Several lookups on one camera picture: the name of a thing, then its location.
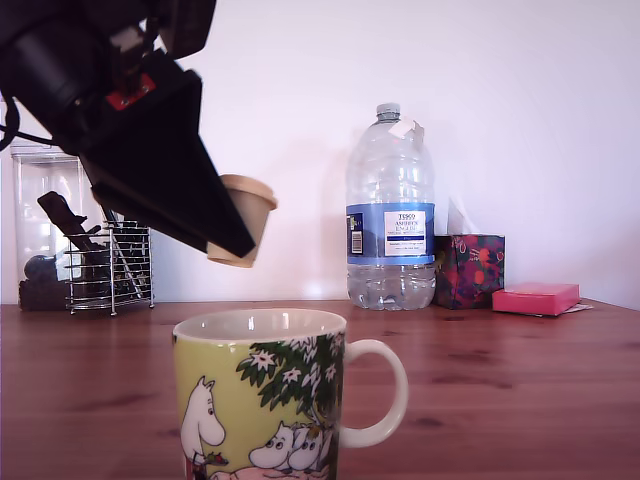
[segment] black cable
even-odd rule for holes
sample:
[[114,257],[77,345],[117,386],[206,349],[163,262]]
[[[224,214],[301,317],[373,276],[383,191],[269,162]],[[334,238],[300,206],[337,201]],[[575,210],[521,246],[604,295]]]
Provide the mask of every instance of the black cable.
[[5,136],[0,140],[0,152],[13,142],[13,139],[16,137],[18,129],[20,128],[20,112],[18,112],[16,102],[11,96],[6,97],[5,102],[7,103],[7,114],[5,115],[7,126],[3,130],[3,132],[5,132]]
[[[7,132],[8,130],[9,130],[8,127],[5,127],[4,125],[0,125],[0,132]],[[56,143],[53,141],[52,138],[37,137],[36,135],[31,135],[30,133],[15,132],[15,136],[24,138],[25,140],[31,140],[32,142],[42,143],[43,145],[52,145],[52,146],[56,145]]]
[[5,115],[7,126],[0,125],[0,132],[5,133],[2,140],[0,140],[0,152],[7,148],[15,137],[24,138],[25,140],[42,143],[44,145],[55,145],[55,142],[51,138],[42,138],[20,132],[20,112],[18,111],[15,100],[12,96],[7,96],[4,97],[4,101],[7,104],[7,114]]

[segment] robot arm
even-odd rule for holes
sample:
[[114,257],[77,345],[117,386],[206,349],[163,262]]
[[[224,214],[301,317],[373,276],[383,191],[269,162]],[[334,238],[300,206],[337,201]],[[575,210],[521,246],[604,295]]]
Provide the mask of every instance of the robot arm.
[[19,128],[15,97],[80,158],[105,208],[203,252],[246,255],[253,239],[198,135],[202,81],[174,61],[204,47],[215,3],[0,0],[4,146]]

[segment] wooden tabletop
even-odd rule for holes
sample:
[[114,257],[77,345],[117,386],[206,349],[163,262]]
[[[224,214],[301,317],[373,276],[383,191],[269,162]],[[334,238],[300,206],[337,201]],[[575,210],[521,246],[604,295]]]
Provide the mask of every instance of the wooden tabletop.
[[[587,302],[557,319],[370,312],[347,302],[159,304],[119,316],[2,306],[2,479],[180,479],[170,332],[194,314],[295,306],[387,342],[409,410],[385,443],[342,450],[344,480],[640,479],[640,312]],[[345,378],[344,423],[391,404],[383,360]]]

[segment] floral tissue box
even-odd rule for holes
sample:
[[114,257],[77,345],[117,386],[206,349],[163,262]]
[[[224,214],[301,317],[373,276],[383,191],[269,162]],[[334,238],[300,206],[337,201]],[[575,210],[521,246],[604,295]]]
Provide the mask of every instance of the floral tissue box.
[[491,294],[504,288],[504,237],[436,236],[433,303],[453,310],[491,308]]

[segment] cartoon illustration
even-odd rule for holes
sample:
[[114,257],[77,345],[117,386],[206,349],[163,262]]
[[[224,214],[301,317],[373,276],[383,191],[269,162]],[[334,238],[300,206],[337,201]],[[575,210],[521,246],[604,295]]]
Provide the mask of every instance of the cartoon illustration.
[[195,466],[218,464],[225,465],[226,460],[221,455],[204,455],[202,441],[212,446],[220,445],[224,441],[225,431],[215,414],[213,404],[212,380],[205,383],[204,376],[200,377],[189,396],[187,411],[184,414],[180,440],[187,459]]
[[264,447],[252,450],[249,454],[249,460],[259,468],[273,468],[291,472],[289,457],[293,453],[296,444],[294,429],[280,422],[276,434]]
[[316,426],[303,426],[296,433],[299,446],[289,457],[289,465],[306,473],[319,470],[324,437],[322,430]]
[[[335,480],[344,348],[342,332],[249,346],[247,358],[237,364],[239,380],[256,387],[256,407],[265,415],[273,412],[277,420],[275,432],[255,432],[244,461],[230,457],[233,465],[220,454],[204,453],[203,444],[220,445],[225,430],[213,409],[213,382],[205,383],[202,377],[191,393],[182,426],[189,478]],[[282,420],[285,411],[286,418],[295,414],[294,423]]]

